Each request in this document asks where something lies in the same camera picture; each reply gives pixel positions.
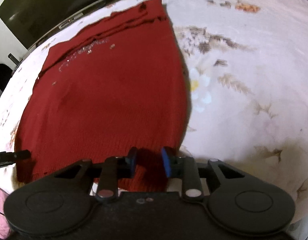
white floral tablecloth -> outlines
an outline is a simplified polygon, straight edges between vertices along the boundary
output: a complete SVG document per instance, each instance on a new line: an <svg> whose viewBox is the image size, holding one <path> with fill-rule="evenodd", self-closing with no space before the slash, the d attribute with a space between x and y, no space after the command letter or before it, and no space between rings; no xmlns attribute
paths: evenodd
<svg viewBox="0 0 308 240"><path fill-rule="evenodd" d="M0 98L0 151L14 150L49 48L141 1L102 8L31 53ZM199 161L218 158L281 187L296 202L294 221L307 215L308 0L162 1L190 78L192 111L182 152ZM15 172L3 170L0 183L4 175L15 180ZM16 187L13 182L6 190Z"/></svg>

silver screw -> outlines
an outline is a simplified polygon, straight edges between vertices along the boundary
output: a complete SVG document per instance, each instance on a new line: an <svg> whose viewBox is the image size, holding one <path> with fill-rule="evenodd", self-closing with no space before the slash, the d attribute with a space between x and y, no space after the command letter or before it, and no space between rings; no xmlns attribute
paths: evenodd
<svg viewBox="0 0 308 240"><path fill-rule="evenodd" d="M97 195L101 198L108 198L114 196L114 192L109 189L102 189L97 192Z"/></svg>
<svg viewBox="0 0 308 240"><path fill-rule="evenodd" d="M188 197L199 197L201 195L201 191L196 189L196 188L191 188L191 189L188 189L185 194L188 196Z"/></svg>
<svg viewBox="0 0 308 240"><path fill-rule="evenodd" d="M145 203L145 199L144 198L139 198L138 200L136 200L136 202L138 204L144 204Z"/></svg>

black chair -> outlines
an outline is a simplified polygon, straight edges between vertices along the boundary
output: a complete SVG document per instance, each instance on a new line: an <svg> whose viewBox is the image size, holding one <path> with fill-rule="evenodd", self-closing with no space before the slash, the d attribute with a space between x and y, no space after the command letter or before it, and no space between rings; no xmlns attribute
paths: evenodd
<svg viewBox="0 0 308 240"><path fill-rule="evenodd" d="M0 63L0 90L4 91L11 77L12 69L3 63Z"/></svg>

yellow flower center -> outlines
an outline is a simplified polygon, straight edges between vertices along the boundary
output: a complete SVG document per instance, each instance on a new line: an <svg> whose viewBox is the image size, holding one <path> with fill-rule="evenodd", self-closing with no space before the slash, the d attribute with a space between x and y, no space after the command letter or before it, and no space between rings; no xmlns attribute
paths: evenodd
<svg viewBox="0 0 308 240"><path fill-rule="evenodd" d="M191 92L194 92L199 86L198 80L192 80L191 81Z"/></svg>

pink fabric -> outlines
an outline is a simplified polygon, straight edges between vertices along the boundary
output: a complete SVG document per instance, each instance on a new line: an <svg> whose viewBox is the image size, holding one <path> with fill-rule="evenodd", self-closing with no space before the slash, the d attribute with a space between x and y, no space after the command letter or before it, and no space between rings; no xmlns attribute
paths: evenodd
<svg viewBox="0 0 308 240"><path fill-rule="evenodd" d="M0 213L4 214L3 206L8 194L0 189ZM5 216L0 214L0 238L6 239L11 232Z"/></svg>

